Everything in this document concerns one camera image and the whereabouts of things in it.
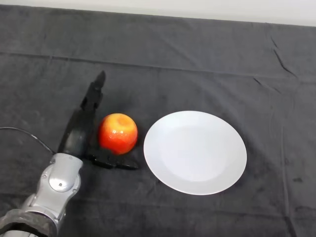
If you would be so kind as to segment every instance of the white plate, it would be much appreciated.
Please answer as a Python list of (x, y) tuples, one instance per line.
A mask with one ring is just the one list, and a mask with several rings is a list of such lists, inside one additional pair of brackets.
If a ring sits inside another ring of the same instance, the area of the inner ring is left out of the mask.
[(229, 188), (247, 162), (246, 147), (236, 130), (216, 116), (197, 111), (159, 119), (146, 135), (144, 154), (158, 179), (194, 195)]

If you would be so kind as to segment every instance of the white wall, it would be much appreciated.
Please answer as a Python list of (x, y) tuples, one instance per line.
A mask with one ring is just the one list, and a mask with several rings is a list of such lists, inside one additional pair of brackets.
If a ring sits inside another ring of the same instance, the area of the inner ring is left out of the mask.
[(0, 0), (0, 4), (316, 26), (316, 0)]

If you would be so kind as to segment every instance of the tablecloth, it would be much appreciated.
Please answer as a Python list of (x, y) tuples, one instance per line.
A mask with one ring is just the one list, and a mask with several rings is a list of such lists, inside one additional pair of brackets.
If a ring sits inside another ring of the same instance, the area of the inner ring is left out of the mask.
[[(61, 237), (312, 237), (316, 234), (316, 28), (0, 6), (0, 125), (57, 149), (89, 83), (107, 82), (97, 120), (131, 116), (137, 171), (85, 162)], [(247, 149), (242, 177), (209, 196), (177, 192), (149, 170), (148, 129), (202, 111)], [(0, 134), (0, 215), (36, 191), (49, 153)]]

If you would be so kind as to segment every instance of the robotic arm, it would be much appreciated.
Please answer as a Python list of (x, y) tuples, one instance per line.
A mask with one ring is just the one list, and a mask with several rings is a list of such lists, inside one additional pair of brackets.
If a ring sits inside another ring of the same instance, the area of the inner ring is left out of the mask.
[(0, 237), (56, 237), (67, 203), (80, 188), (79, 170), (84, 158), (105, 168), (138, 168), (130, 158), (116, 157), (90, 145), (105, 77), (102, 72), (90, 84), (80, 108), (69, 120), (58, 152), (40, 177), (36, 194), (28, 197), (21, 209), (11, 210), (0, 219)]

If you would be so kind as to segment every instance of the red apple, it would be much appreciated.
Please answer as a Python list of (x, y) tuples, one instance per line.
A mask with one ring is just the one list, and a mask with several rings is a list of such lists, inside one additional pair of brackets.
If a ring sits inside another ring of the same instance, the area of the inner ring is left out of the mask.
[(99, 144), (116, 155), (129, 152), (135, 146), (138, 131), (133, 119), (124, 114), (106, 116), (99, 127)]

